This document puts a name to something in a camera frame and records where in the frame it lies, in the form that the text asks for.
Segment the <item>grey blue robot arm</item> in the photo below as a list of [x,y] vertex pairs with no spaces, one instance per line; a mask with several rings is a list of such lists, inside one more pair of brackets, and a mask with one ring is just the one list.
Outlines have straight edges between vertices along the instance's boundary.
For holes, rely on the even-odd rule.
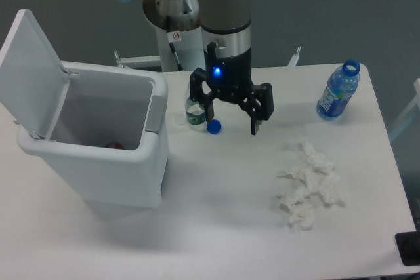
[[[175,17],[182,15],[181,0]],[[213,100],[237,104],[251,118],[251,134],[274,111],[270,83],[256,85],[251,79],[250,0],[196,0],[192,9],[201,23],[205,68],[190,75],[190,97],[198,102],[207,121],[214,117]]]

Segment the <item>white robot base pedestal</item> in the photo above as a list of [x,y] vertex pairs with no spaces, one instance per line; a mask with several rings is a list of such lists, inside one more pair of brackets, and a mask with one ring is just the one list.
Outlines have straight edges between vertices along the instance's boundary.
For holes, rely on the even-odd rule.
[[203,39],[197,0],[143,0],[143,12],[156,33],[159,54],[120,58],[117,65],[161,72],[204,68]]

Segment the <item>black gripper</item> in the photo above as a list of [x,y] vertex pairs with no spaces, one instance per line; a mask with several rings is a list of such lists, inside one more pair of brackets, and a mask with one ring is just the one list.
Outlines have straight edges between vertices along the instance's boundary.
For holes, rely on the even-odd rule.
[[[216,48],[214,41],[207,45],[206,71],[196,68],[190,75],[190,98],[203,108],[207,121],[214,118],[213,97],[239,104],[251,118],[251,134],[256,135],[262,121],[269,120],[274,112],[272,85],[251,82],[251,48],[237,56],[220,58]],[[207,94],[203,91],[205,82],[211,89]]]

